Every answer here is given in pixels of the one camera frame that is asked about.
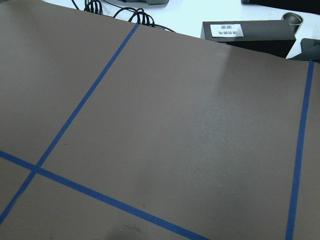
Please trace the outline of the black box device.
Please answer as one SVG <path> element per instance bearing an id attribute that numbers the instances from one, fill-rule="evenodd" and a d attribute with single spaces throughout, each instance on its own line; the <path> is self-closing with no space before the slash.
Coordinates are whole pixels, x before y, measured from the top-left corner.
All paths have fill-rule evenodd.
<path id="1" fill-rule="evenodd" d="M 284 20 L 204 21 L 200 37 L 281 58 L 287 57 L 296 42 Z"/>

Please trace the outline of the grey metal cylinder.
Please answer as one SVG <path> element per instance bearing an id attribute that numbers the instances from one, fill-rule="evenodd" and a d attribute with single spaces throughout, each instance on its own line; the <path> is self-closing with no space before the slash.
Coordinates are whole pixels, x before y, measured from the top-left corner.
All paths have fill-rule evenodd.
<path id="1" fill-rule="evenodd" d="M 297 34 L 298 30 L 300 29 L 300 27 L 304 22 L 303 17 L 294 12 L 284 13 L 281 19 L 288 22 L 294 35 Z"/>

